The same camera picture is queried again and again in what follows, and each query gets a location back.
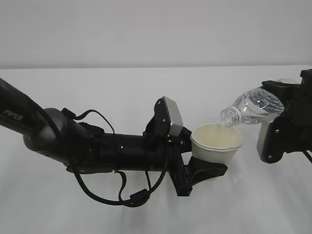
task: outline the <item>cable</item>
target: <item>cable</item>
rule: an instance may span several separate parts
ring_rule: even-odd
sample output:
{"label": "cable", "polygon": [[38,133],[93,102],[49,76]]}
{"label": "cable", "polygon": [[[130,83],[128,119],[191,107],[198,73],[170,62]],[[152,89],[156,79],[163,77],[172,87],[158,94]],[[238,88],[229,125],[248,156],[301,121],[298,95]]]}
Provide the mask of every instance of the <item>cable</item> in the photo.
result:
{"label": "cable", "polygon": [[169,161],[169,157],[168,157],[168,142],[167,139],[163,139],[163,143],[164,143],[164,156],[165,156],[165,163],[164,163],[164,167],[162,168],[161,174],[158,178],[158,180],[156,181],[156,183],[154,184],[154,186],[149,190],[150,193],[154,192],[158,186],[161,184],[163,178],[165,177],[165,174],[167,172],[167,168],[168,168],[168,161]]}
{"label": "cable", "polygon": [[145,170],[145,175],[147,179],[148,189],[151,190],[151,180],[150,180],[150,176],[148,175],[148,170]]}
{"label": "cable", "polygon": [[307,151],[303,151],[302,153],[307,157],[310,163],[312,163],[312,156]]}
{"label": "cable", "polygon": [[105,122],[111,127],[112,131],[113,131],[113,135],[115,137],[115,130],[113,128],[113,126],[110,124],[110,122],[104,117],[104,115],[102,115],[100,112],[96,111],[96,110],[87,110],[84,113],[82,113],[80,116],[76,116],[74,117],[74,120],[82,120],[84,119],[89,113],[94,112],[97,113],[99,116],[101,116]]}

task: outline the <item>cup rim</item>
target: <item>cup rim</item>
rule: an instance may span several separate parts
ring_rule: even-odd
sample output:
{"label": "cup rim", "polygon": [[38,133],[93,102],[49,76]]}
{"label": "cup rim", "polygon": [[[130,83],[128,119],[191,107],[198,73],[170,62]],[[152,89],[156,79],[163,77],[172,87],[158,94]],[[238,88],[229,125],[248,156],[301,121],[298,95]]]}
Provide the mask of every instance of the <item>cup rim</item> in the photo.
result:
{"label": "cup rim", "polygon": [[240,136],[240,139],[241,139],[241,141],[240,141],[240,143],[239,143],[238,145],[230,146],[230,147],[210,147],[210,146],[207,146],[207,145],[204,145],[204,144],[201,144],[201,143],[195,141],[194,138],[193,138],[193,133],[194,133],[198,128],[200,128],[200,127],[202,127],[202,126],[206,126],[206,125],[221,125],[221,126],[223,126],[222,124],[219,124],[219,123],[206,123],[206,124],[202,124],[202,125],[197,126],[197,127],[195,128],[195,130],[192,131],[192,134],[191,134],[190,139],[191,139],[191,141],[192,141],[195,145],[197,145],[198,147],[204,148],[204,149],[207,149],[207,150],[214,150],[214,151],[226,152],[226,151],[237,150],[238,148],[240,148],[240,147],[243,145],[243,143],[244,143],[243,135],[242,135],[237,129],[235,129],[235,128],[233,128],[233,127],[230,127],[230,128],[233,129],[233,130]]}

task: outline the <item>bottle neck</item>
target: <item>bottle neck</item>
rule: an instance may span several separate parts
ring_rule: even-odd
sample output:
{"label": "bottle neck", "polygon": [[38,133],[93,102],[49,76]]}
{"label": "bottle neck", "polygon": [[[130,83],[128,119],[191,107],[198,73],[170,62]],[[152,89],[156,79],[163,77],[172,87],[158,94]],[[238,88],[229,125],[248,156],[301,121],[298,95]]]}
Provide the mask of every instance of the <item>bottle neck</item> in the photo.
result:
{"label": "bottle neck", "polygon": [[242,113],[234,106],[229,106],[220,112],[220,120],[223,125],[233,127],[242,123]]}

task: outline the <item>black cable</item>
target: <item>black cable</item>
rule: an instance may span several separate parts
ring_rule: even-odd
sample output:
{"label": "black cable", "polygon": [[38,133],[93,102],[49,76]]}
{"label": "black cable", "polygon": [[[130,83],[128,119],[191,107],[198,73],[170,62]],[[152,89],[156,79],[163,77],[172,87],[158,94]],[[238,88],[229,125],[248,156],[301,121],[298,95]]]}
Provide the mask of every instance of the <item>black cable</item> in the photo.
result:
{"label": "black cable", "polygon": [[147,185],[148,185],[148,189],[151,190],[151,179],[150,176],[148,175],[148,170],[145,170],[145,175],[146,175],[146,179],[147,179]]}
{"label": "black cable", "polygon": [[154,184],[154,186],[149,190],[150,193],[154,192],[158,186],[161,184],[163,178],[165,177],[165,174],[167,172],[167,168],[168,168],[168,161],[169,161],[169,157],[168,157],[168,142],[167,139],[164,138],[163,139],[163,144],[164,144],[164,156],[165,156],[165,163],[164,163],[164,167],[162,168],[161,174],[158,178],[158,180],[156,181],[156,183]]}
{"label": "black cable", "polygon": [[121,193],[122,193],[123,189],[126,187],[127,176],[124,172],[121,172],[121,171],[116,171],[116,172],[121,175],[121,179],[122,179],[121,188],[120,188],[119,193],[118,193],[118,199],[119,199],[119,201],[123,201],[121,198]]}
{"label": "black cable", "polygon": [[312,163],[312,156],[307,151],[303,151],[302,153],[307,157],[310,163]]}
{"label": "black cable", "polygon": [[111,127],[112,131],[113,131],[113,135],[115,137],[115,130],[113,128],[113,126],[110,124],[110,122],[104,117],[104,115],[102,115],[100,112],[96,111],[96,110],[87,110],[86,112],[82,113],[80,116],[76,116],[74,118],[74,120],[82,120],[84,119],[89,113],[94,112],[97,113],[99,116],[101,116],[105,122]]}

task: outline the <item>plastic bottle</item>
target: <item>plastic bottle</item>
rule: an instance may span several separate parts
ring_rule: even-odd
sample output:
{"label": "plastic bottle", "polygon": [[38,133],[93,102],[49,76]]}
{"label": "plastic bottle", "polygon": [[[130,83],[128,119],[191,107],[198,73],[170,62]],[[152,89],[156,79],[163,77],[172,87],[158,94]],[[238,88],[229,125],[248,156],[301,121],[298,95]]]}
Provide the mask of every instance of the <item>plastic bottle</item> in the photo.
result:
{"label": "plastic bottle", "polygon": [[220,112],[223,125],[232,127],[241,123],[257,124],[273,113],[282,113],[284,106],[272,93],[256,88],[243,93],[232,106]]}

